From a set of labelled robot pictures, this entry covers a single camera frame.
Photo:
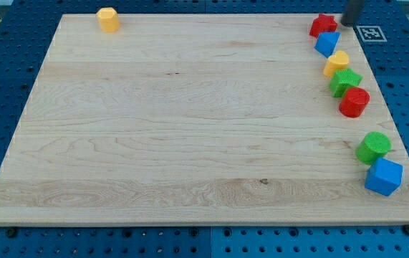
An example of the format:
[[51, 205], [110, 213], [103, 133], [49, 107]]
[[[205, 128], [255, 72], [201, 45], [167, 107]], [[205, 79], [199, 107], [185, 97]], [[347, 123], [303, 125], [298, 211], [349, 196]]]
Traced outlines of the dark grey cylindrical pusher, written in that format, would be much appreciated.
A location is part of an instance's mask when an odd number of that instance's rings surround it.
[[353, 27], [358, 22], [362, 13], [365, 0], [348, 0], [345, 10], [340, 19], [341, 25], [345, 27]]

